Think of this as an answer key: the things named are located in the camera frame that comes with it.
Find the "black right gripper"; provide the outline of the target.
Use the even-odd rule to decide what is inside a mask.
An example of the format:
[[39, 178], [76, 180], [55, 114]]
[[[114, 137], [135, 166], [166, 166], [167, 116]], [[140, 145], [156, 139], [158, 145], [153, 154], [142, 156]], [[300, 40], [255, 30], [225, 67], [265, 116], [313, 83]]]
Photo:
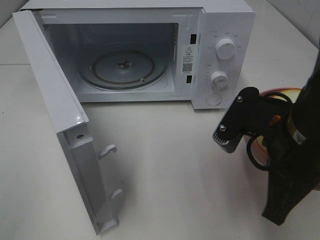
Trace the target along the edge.
[[320, 183], [320, 103], [313, 97], [299, 97], [285, 125], [273, 140], [267, 139], [267, 202], [262, 216], [276, 225], [284, 223], [290, 211]]

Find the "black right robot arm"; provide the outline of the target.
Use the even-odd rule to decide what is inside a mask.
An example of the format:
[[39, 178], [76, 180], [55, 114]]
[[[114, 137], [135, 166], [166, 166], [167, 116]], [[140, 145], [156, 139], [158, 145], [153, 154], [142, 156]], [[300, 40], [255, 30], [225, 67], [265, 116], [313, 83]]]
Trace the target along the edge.
[[292, 104], [277, 138], [265, 139], [268, 160], [261, 165], [246, 145], [252, 164], [268, 172], [267, 201], [262, 216], [280, 226], [290, 211], [320, 183], [320, 61]]

